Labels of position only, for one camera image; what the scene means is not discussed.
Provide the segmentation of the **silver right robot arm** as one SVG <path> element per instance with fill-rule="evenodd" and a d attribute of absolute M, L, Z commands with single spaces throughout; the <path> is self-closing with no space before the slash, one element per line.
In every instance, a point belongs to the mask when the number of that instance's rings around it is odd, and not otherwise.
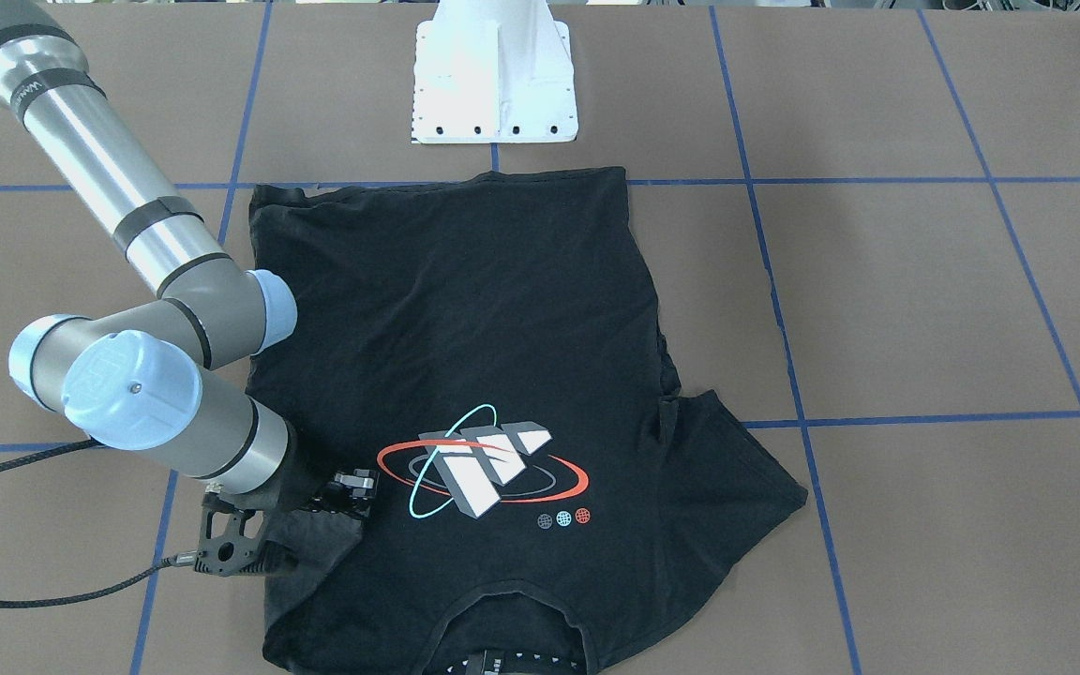
<path fill-rule="evenodd" d="M 237 225 L 226 183 L 237 174 L 256 106 L 254 68 L 288 5 L 63 8 L 91 72 L 141 140 L 188 188 L 207 227 Z M 41 313 L 102 315 L 151 293 L 17 121 L 0 110 L 0 460 L 78 437 L 19 394 L 6 375 L 13 335 Z"/>

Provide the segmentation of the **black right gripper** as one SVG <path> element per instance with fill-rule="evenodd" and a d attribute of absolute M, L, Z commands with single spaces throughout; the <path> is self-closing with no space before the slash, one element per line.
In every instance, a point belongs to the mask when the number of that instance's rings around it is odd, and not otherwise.
<path fill-rule="evenodd" d="M 330 513 L 348 518 L 369 518 L 376 502 L 379 472 L 369 469 L 338 472 L 336 462 L 318 450 L 322 446 L 289 430 L 286 456 L 260 487 L 237 496 L 237 508 L 289 513 Z M 333 482 L 345 492 L 324 494 Z"/>

